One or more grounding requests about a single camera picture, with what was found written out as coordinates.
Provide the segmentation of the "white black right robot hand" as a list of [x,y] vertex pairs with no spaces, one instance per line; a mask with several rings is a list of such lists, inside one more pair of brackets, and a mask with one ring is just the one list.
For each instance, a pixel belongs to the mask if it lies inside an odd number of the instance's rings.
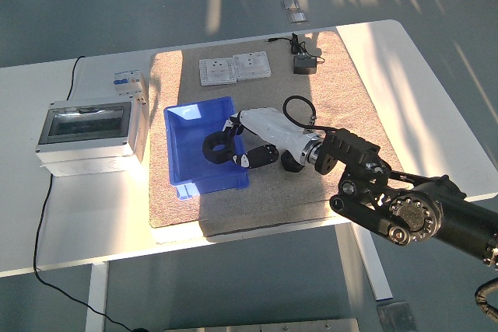
[[285,170],[298,173],[306,164],[316,163],[323,142],[319,134],[305,132],[275,108],[242,110],[230,116],[223,127],[223,132],[230,136],[243,130],[266,142],[233,157],[237,165],[247,169],[266,166],[280,159]]

